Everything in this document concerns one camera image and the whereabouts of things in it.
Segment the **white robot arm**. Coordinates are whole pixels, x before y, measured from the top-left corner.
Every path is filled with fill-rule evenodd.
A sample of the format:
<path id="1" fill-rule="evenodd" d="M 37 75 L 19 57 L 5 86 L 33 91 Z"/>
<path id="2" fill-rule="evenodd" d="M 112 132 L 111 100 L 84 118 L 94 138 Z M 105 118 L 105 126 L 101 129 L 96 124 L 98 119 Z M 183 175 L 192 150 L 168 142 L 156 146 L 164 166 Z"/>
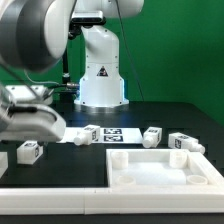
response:
<path id="1" fill-rule="evenodd" d="M 65 53 L 74 19 L 93 13 L 102 20 L 133 17 L 143 4 L 144 0 L 0 0 L 0 67 L 10 75 L 17 69 L 44 73 Z M 126 105 L 117 36 L 98 23 L 82 25 L 81 31 L 89 56 L 78 102 Z M 0 84 L 0 141 L 58 142 L 65 130 L 66 121 L 40 96 L 20 103 Z"/>

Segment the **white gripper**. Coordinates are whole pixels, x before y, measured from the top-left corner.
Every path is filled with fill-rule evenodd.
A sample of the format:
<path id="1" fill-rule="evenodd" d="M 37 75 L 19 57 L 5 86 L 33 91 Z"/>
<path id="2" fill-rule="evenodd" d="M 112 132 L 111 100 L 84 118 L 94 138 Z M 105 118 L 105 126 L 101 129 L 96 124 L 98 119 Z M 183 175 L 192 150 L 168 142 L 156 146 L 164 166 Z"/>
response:
<path id="1" fill-rule="evenodd" d="M 0 106 L 0 140 L 58 142 L 65 129 L 65 120 L 46 105 Z"/>

